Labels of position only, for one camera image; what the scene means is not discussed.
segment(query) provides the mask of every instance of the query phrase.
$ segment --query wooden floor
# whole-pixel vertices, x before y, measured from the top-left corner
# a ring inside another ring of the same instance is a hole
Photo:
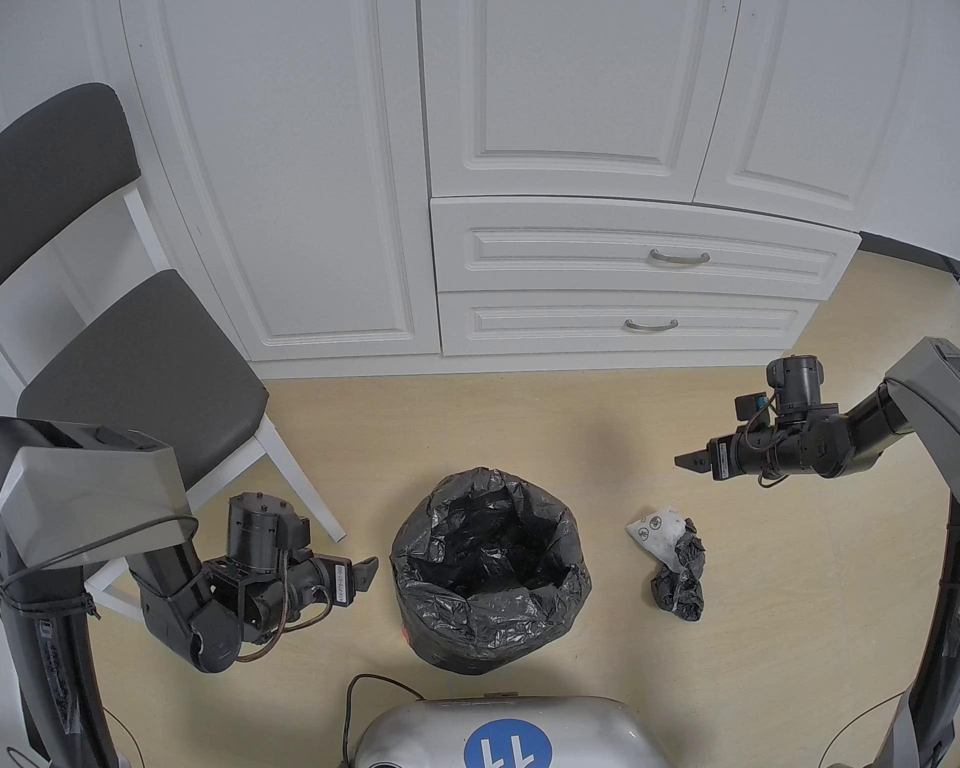
[[[946,274],[859,254],[797,352],[817,354],[824,397],[846,409],[924,335],[960,341]],[[348,530],[318,551],[381,559],[349,611],[285,637],[263,661],[195,672],[116,615],[91,622],[106,705],[147,764],[259,768],[339,761],[344,691],[378,672],[428,697],[593,694],[634,708],[677,766],[813,768],[854,715],[910,683],[943,551],[948,490],[916,438],[870,472],[834,481],[713,483],[673,467],[735,426],[734,396],[762,369],[552,372],[268,382],[269,414]],[[486,465],[548,489],[576,515],[593,594],[562,640],[486,677],[417,659],[400,634],[387,556],[396,529],[450,472]],[[228,493],[290,497],[259,463],[200,512],[197,545],[222,554]],[[672,505],[707,548],[703,619],[658,610],[657,564],[623,527]],[[358,687],[354,728],[404,701]],[[826,764],[869,762],[888,705],[841,737]],[[117,744],[135,753],[115,730]],[[960,765],[960,747],[948,766]]]

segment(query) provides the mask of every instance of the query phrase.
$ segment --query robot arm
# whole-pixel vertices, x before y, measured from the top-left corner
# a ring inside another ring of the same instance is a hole
[[[953,740],[960,707],[960,349],[946,339],[923,339],[845,414],[821,403],[823,381],[816,357],[775,360],[767,367],[773,396],[738,397],[737,418],[745,423],[675,463],[711,472],[714,480],[753,474],[761,485],[791,474],[832,478],[869,469],[887,447],[916,432],[950,489],[947,547],[920,669],[873,766],[935,768]]]
[[[317,602],[346,607],[376,558],[309,549],[307,519],[262,493],[230,500],[228,552],[201,562],[173,449],[102,426],[0,418],[0,621],[25,714],[56,768],[117,768],[96,682],[84,570],[126,557],[150,632],[202,672],[242,641],[273,647]]]

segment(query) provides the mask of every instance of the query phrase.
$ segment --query white chair frame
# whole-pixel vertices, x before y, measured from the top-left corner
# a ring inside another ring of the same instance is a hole
[[[170,269],[170,261],[156,236],[154,225],[150,221],[150,216],[147,215],[147,209],[140,197],[136,182],[124,188],[123,199],[133,220],[133,226],[140,236],[154,269],[158,272]],[[19,396],[25,384],[10,362],[4,357],[2,350],[0,350],[0,376],[8,382],[14,393]],[[280,474],[286,478],[290,487],[300,497],[307,511],[323,526],[334,541],[340,541],[347,535],[347,532],[337,522],[336,517],[324,504],[309,478],[303,473],[297,460],[290,453],[290,449],[280,438],[266,414],[263,415],[263,419],[260,421],[253,437],[233,451],[199,483],[187,491],[186,498],[190,504],[190,509],[194,512],[199,510],[227,483],[239,476],[241,472],[262,456],[270,457],[276,468],[280,470]],[[113,585],[113,582],[126,570],[126,560],[110,561],[86,580],[86,588],[99,605],[142,622],[143,611],[140,610],[139,599]]]

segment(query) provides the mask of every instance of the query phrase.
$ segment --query trash on floor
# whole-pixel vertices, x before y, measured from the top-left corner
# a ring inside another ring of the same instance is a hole
[[[667,507],[632,522],[627,533],[663,563],[650,581],[657,605],[684,621],[699,620],[704,611],[700,579],[704,575],[706,551],[693,520],[684,519]]]
[[[499,469],[441,481],[400,527],[390,561],[410,647],[462,675],[565,635],[590,593],[573,514]]]

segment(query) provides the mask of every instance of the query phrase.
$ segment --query trash bin liner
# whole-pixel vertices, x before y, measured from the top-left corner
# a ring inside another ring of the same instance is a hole
[[[411,648],[461,675],[565,635],[590,593],[573,514],[499,469],[441,481],[400,527],[390,562]]]

